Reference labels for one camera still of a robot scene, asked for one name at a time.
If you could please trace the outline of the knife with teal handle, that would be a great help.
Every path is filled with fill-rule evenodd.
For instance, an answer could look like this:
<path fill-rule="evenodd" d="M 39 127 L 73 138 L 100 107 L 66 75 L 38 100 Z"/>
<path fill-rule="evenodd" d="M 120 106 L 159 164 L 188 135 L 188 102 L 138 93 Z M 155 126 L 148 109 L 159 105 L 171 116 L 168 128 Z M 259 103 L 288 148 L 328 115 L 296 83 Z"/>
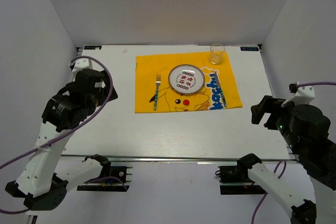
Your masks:
<path fill-rule="evenodd" d="M 227 108 L 227 102 L 226 102 L 226 99 L 225 99 L 225 96 L 224 96 L 224 93 L 223 93 L 223 90 L 221 88 L 221 85 L 220 85 L 220 82 L 219 82 L 219 78 L 218 78 L 218 75 L 217 75 L 217 72 L 214 72 L 214 77 L 215 77 L 215 81 L 216 81 L 216 84 L 217 84 L 217 87 L 220 91 L 220 96 L 221 96 L 221 99 L 223 101 L 223 105 L 225 108 Z"/>

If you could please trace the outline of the yellow pikachu cloth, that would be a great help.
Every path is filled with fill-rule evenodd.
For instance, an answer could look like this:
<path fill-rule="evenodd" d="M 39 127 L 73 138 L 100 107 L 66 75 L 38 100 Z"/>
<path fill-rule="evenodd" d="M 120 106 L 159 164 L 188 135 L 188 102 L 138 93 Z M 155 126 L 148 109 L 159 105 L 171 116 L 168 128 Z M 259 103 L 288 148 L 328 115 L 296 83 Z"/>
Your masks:
<path fill-rule="evenodd" d="M 210 62 L 209 52 L 192 52 L 185 54 L 148 55 L 136 57 L 135 70 L 135 112 L 165 113 L 191 112 L 218 109 L 233 109 L 243 106 L 235 77 L 225 53 L 219 64 Z M 179 65 L 198 67 L 205 76 L 204 87 L 195 94 L 180 94 L 169 84 L 170 71 Z M 217 87 L 214 72 L 217 72 L 223 90 L 227 108 L 224 107 Z M 161 75 L 161 85 L 154 111 L 156 75 Z"/>

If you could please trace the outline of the fork with teal handle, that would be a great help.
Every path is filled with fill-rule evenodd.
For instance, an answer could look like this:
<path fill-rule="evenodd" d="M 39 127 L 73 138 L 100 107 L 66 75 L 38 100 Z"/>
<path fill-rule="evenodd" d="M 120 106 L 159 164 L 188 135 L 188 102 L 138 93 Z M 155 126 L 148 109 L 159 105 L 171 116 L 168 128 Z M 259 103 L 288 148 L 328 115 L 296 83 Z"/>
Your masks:
<path fill-rule="evenodd" d="M 153 107 L 154 111 L 156 111 L 156 109 L 157 109 L 158 94 L 159 94 L 159 88 L 160 88 L 160 85 L 161 85 L 161 75 L 160 74 L 156 75 L 155 85 L 156 85 L 156 89 L 155 89 L 155 96 L 154 96 L 154 107 Z"/>

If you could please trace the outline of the clear plastic cup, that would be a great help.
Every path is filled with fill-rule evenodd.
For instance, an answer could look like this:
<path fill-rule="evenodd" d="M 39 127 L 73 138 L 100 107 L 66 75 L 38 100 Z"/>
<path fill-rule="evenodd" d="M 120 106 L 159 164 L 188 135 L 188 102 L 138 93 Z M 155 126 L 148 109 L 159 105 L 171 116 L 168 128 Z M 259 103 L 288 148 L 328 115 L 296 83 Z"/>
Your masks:
<path fill-rule="evenodd" d="M 222 44 L 212 44 L 210 46 L 210 62 L 212 64 L 219 64 L 225 54 L 226 49 Z"/>

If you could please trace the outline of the round patterned plate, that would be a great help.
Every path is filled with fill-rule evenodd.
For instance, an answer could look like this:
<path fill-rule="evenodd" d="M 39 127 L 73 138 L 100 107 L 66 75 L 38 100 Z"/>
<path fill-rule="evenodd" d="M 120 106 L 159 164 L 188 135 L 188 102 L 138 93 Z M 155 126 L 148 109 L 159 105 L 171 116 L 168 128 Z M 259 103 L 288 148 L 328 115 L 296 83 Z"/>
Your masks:
<path fill-rule="evenodd" d="M 169 73 L 171 88 L 180 94 L 194 94 L 199 92 L 205 84 L 203 72 L 193 65 L 179 65 Z"/>

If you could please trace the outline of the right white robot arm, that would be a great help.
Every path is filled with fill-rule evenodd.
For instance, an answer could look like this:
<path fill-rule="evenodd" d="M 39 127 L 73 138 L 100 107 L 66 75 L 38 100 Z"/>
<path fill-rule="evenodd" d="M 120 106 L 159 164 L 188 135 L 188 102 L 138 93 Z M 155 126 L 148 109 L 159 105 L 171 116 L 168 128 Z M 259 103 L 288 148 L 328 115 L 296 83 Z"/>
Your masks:
<path fill-rule="evenodd" d="M 283 100 L 264 96 L 251 107 L 251 122 L 280 133 L 297 159 L 302 179 L 283 179 L 255 154 L 237 161 L 237 175 L 260 186 L 284 211 L 290 223 L 335 223 L 335 142 L 329 139 L 331 120 L 312 105 L 315 86 L 335 82 L 292 83 L 292 97 Z"/>

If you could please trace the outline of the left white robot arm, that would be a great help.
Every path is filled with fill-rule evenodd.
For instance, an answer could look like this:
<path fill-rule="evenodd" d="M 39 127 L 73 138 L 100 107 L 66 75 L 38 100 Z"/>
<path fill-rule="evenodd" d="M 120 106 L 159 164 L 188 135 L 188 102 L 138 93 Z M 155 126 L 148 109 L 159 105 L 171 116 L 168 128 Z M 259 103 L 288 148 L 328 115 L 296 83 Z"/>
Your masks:
<path fill-rule="evenodd" d="M 55 172 L 75 131 L 88 124 L 109 101 L 118 97 L 111 73 L 99 60 L 79 56 L 69 65 L 74 80 L 47 102 L 34 149 L 1 165 L 4 168 L 29 157 L 21 175 L 5 187 L 12 197 L 24 199 L 27 211 L 54 210 L 68 191 L 83 183 L 104 182 L 111 175 L 111 162 L 98 154 L 86 157 L 77 167 Z"/>

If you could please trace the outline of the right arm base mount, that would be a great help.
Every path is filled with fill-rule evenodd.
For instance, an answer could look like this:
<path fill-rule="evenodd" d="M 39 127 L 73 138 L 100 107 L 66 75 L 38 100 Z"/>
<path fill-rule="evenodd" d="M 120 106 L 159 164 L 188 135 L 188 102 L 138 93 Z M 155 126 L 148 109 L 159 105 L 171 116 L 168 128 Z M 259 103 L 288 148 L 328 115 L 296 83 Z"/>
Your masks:
<path fill-rule="evenodd" d="M 221 195 L 263 195 L 265 190 L 240 174 L 236 166 L 219 166 L 215 172 Z"/>

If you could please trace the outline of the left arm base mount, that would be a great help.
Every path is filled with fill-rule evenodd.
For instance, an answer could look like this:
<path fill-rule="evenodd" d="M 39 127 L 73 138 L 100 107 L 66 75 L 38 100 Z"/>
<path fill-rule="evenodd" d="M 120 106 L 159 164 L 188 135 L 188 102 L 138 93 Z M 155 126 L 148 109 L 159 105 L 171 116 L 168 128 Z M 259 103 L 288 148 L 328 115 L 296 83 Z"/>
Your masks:
<path fill-rule="evenodd" d="M 131 185 L 133 165 L 129 162 L 112 162 L 108 173 L 77 187 L 77 191 L 126 193 Z"/>

